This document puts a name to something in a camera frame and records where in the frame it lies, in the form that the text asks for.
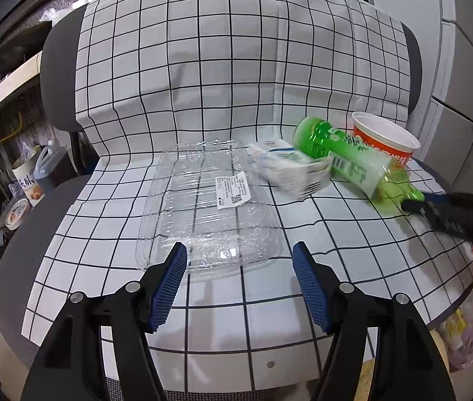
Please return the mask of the green plastic bottle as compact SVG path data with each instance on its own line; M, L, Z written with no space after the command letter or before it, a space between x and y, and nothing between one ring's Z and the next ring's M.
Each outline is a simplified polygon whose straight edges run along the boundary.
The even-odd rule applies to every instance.
M293 145L309 157L329 158L332 171L357 186L383 212L401 208L406 200L425 200L396 158L336 129L326 120L301 120L293 135Z

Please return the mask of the trash bin with pink bag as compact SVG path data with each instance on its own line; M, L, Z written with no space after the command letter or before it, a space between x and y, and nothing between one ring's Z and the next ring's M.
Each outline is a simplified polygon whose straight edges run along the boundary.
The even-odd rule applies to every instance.
M438 327L449 365L452 370L461 370L473 364L473 291L463 303Z

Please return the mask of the red white instant noodle cup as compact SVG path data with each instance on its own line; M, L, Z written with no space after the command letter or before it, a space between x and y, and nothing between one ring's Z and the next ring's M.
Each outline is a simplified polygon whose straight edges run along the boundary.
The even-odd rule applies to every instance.
M415 136L391 120L366 112L354 112L351 119L355 138L393 157L399 167L421 147Z

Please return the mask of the grey refrigerator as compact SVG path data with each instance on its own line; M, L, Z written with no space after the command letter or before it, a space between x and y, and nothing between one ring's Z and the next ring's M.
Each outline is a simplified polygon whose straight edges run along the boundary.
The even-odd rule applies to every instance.
M473 0L373 0L421 50L421 92L407 129L415 157L454 190L473 193Z

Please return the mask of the clear oil jug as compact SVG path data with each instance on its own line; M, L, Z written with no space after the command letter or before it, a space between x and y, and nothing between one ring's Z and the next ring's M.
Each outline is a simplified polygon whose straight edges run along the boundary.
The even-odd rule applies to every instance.
M56 139L49 140L39 154L34 168L34 179L43 192L51 194L59 185L76 176L67 149Z

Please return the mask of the white printed container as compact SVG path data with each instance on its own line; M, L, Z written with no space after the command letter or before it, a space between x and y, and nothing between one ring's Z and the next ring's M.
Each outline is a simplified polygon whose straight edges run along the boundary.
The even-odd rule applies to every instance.
M43 188L34 177L38 152L31 157L19 157L13 165L13 174L32 207L36 207L45 197Z

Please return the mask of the clear plastic food container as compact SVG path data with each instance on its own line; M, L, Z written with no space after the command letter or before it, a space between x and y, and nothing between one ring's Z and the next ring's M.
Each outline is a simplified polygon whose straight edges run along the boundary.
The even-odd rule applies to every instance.
M139 268L162 263L180 243L189 271L228 271L281 255L283 241L245 144L201 141L161 155L141 216Z

